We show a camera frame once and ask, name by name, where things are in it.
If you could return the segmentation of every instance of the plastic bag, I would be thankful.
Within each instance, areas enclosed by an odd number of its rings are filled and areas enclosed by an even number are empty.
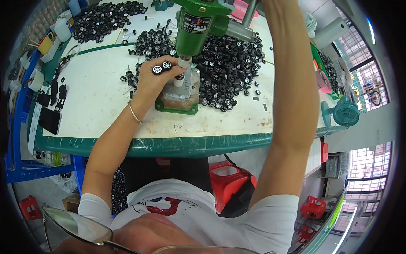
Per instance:
[[[78,187],[75,172],[65,173],[63,174],[63,177],[61,175],[56,175],[50,176],[49,178],[52,179],[54,183],[60,186],[60,188],[67,193],[73,193]]]

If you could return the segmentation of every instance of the black pants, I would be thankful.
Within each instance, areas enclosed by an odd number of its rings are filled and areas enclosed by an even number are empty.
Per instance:
[[[213,193],[208,158],[171,158],[169,175],[163,175],[155,158],[125,158],[121,164],[127,195],[150,182],[175,178]]]

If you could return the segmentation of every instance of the black phone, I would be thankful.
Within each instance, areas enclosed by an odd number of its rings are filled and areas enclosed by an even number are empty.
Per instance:
[[[39,126],[46,129],[50,133],[57,135],[60,123],[60,113],[47,108],[41,109],[39,117]]]

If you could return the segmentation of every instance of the bracelet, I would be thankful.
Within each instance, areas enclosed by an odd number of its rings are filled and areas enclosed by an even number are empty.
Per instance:
[[[137,120],[137,122],[138,122],[139,124],[144,124],[143,122],[141,122],[140,120],[138,120],[138,118],[135,116],[134,111],[132,110],[130,103],[131,103],[131,100],[129,100],[129,101],[127,102],[127,104],[128,104],[128,107],[129,107],[130,110],[131,110],[132,116],[135,118],[135,120]]]

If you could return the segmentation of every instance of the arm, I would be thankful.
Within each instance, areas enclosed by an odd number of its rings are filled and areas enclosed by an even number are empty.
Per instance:
[[[152,67],[162,64],[163,61],[170,61],[172,69],[158,76],[153,75]],[[130,104],[140,121],[144,119],[166,82],[185,70],[186,68],[177,65],[177,58],[170,56],[156,58],[141,66],[137,93]],[[113,176],[123,162],[138,126],[139,123],[126,106],[94,145],[84,173],[82,194],[94,194],[111,208]]]
[[[262,4],[274,43],[274,131],[249,208],[271,195],[300,196],[320,106],[309,37],[297,0]]]

